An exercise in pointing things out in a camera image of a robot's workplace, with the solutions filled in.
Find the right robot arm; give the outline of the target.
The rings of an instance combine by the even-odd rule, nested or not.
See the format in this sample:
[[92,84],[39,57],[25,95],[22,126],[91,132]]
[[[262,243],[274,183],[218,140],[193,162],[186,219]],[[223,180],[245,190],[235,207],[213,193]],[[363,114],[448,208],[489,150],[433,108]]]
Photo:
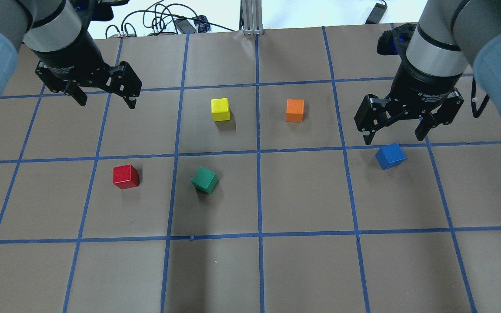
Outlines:
[[419,119],[415,136],[453,122],[464,103],[456,84],[465,70],[473,72],[471,97],[480,87],[501,112],[501,0],[429,0],[417,24],[386,30],[378,39],[379,55],[398,55],[398,67],[388,95],[368,94],[355,116],[357,130],[369,145],[383,127]]

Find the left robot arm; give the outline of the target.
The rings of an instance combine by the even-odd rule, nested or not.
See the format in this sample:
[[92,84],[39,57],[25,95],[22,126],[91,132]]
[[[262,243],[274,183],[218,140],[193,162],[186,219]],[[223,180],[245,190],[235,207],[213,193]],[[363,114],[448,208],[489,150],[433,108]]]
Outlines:
[[34,70],[53,93],[85,106],[84,88],[122,97],[134,109],[142,82],[127,62],[109,65],[88,28],[113,18],[125,0],[0,0],[0,97],[18,66],[22,44],[39,59]]

